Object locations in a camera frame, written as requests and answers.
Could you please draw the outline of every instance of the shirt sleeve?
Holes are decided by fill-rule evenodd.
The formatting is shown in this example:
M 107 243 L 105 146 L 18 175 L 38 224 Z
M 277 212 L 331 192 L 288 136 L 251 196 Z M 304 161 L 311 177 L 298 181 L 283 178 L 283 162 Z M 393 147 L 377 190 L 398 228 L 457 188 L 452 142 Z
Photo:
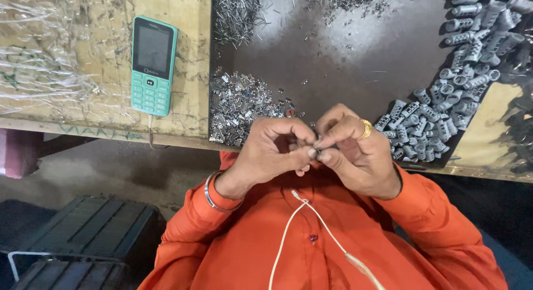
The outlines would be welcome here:
M 222 197 L 215 190 L 212 178 L 208 185 L 211 200 L 225 210 L 236 207 L 241 200 Z M 183 207 L 167 223 L 157 249 L 153 271 L 139 289 L 189 289 L 217 230 L 231 212 L 215 210 L 207 202 L 205 181 L 187 191 Z
M 407 232 L 426 259 L 456 289 L 507 289 L 492 251 L 481 233 L 450 204 L 433 181 L 398 168 L 400 194 L 376 201 Z

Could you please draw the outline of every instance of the teal mobile phone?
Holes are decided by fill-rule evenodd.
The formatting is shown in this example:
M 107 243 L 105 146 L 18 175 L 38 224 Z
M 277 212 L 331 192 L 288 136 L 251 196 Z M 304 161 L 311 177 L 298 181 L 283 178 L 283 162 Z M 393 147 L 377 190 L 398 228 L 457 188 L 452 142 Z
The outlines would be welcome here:
M 133 20 L 132 107 L 166 116 L 174 72 L 177 29 L 144 16 Z

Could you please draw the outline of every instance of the gold ring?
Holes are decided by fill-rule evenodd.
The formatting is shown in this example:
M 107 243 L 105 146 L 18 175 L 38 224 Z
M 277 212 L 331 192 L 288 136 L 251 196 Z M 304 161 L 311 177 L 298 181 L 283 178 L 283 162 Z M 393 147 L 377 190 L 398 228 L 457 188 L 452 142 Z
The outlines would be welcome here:
M 364 124 L 364 132 L 363 132 L 363 135 L 361 135 L 356 140 L 361 140 L 361 139 L 368 138 L 370 136 L 370 133 L 372 133 L 372 129 L 374 128 L 374 127 L 372 127 L 372 123 L 370 123 L 368 120 L 360 119 L 360 121 L 362 121 L 363 124 Z

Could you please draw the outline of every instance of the phone screen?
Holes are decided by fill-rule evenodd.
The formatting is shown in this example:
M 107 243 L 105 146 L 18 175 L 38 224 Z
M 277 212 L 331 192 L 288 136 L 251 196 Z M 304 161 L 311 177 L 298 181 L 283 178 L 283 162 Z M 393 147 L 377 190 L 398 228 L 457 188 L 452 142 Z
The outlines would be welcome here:
M 143 67 L 165 71 L 167 54 L 169 53 L 169 38 L 170 35 L 164 31 L 139 27 L 137 63 Z

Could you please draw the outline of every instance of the brand logo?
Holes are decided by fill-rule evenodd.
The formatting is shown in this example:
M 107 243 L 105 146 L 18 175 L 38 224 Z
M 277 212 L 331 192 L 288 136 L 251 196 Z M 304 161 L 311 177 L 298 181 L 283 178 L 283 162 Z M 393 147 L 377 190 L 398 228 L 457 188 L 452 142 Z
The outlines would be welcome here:
M 144 69 L 144 72 L 145 72 L 145 73 L 147 73 L 147 74 L 152 74 L 152 75 L 159 75 L 159 74 L 158 74 L 158 73 L 156 73 L 155 71 L 153 71 L 153 70 L 150 70 L 150 69 L 147 69 L 147 68 L 145 68 L 145 69 Z

